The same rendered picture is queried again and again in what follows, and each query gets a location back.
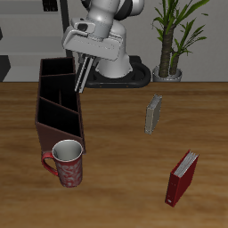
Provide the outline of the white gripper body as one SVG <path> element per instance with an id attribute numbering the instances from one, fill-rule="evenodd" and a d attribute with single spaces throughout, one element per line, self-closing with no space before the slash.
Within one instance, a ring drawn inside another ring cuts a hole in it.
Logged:
<path id="1" fill-rule="evenodd" d="M 122 45 L 122 38 L 109 36 L 102 41 L 96 41 L 89 38 L 86 33 L 69 26 L 61 43 L 66 50 L 115 61 Z"/>

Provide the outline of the striped book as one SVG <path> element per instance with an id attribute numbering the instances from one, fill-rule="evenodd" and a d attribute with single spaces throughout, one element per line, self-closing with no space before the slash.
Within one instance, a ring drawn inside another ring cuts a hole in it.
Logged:
<path id="1" fill-rule="evenodd" d="M 77 76 L 75 79 L 75 92 L 82 93 L 86 86 L 86 80 L 88 78 L 90 69 L 93 66 L 95 57 L 84 53 L 84 62 L 80 69 L 77 71 Z"/>

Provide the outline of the dark brown desk caddy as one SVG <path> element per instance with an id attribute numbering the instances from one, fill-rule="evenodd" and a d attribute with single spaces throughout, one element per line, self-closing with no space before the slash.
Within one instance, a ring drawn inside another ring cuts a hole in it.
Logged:
<path id="1" fill-rule="evenodd" d="M 62 140 L 78 141 L 86 153 L 80 95 L 73 57 L 42 59 L 35 124 L 42 153 Z"/>

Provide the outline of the grey book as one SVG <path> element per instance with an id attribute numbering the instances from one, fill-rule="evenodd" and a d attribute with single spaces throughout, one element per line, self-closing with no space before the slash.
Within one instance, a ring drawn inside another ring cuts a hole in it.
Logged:
<path id="1" fill-rule="evenodd" d="M 151 134 L 159 122 L 162 96 L 155 94 L 146 109 L 145 128 L 146 134 Z"/>

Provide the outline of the red book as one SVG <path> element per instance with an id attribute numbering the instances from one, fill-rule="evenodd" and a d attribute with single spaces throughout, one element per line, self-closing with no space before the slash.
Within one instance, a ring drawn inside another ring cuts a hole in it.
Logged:
<path id="1" fill-rule="evenodd" d="M 187 151 L 171 171 L 167 186 L 165 202 L 174 207 L 190 186 L 199 155 Z"/>

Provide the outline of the green pot plant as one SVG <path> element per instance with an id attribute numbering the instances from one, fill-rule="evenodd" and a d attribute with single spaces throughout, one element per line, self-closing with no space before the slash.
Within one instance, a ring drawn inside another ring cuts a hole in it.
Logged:
<path id="1" fill-rule="evenodd" d="M 204 25 L 190 34 L 195 19 L 183 25 L 188 16 L 209 2 L 209 0 L 199 0 L 193 4 L 192 1 L 180 9 L 179 0 L 162 0 L 163 12 L 156 8 L 159 16 L 153 20 L 153 23 L 157 21 L 161 26 L 157 31 L 162 47 L 159 65 L 152 71 L 153 82 L 180 82 L 183 76 L 182 71 L 177 68 L 180 56 L 191 53 L 188 50 L 191 45 L 206 39 L 200 36 Z"/>

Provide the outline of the red patterned mug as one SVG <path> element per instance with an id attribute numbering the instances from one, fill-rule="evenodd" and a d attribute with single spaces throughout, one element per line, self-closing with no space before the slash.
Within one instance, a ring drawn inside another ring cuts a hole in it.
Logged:
<path id="1" fill-rule="evenodd" d="M 46 170 L 58 176 L 61 184 L 67 188 L 80 185 L 83 178 L 82 145 L 74 140 L 57 142 L 50 152 L 42 155 L 42 164 Z"/>

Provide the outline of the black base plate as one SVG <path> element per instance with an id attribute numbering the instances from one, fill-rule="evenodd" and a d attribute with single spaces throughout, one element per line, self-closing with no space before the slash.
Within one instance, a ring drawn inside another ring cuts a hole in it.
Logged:
<path id="1" fill-rule="evenodd" d="M 92 67 L 85 86 L 88 88 L 140 88 L 147 86 L 151 81 L 151 71 L 142 64 L 139 56 L 130 55 L 129 60 L 133 70 L 121 78 L 104 77 L 95 70 L 95 67 Z"/>

